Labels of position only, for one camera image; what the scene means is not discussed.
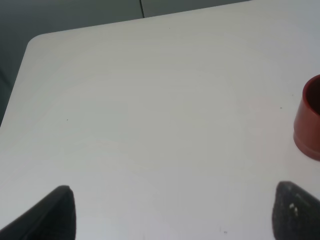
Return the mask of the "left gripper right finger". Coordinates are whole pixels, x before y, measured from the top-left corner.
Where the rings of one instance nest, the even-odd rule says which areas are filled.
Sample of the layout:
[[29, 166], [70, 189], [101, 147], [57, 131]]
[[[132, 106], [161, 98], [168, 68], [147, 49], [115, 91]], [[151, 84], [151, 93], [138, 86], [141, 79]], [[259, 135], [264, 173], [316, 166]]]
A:
[[271, 221], [276, 240], [318, 240], [320, 200], [291, 181], [281, 181], [276, 187]]

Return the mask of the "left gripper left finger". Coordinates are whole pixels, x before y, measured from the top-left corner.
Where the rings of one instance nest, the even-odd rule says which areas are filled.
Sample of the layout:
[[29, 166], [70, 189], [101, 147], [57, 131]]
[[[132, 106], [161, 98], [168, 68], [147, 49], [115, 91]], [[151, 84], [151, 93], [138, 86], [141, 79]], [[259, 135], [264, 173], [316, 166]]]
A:
[[77, 216], [71, 188], [61, 185], [0, 230], [2, 240], [74, 240]]

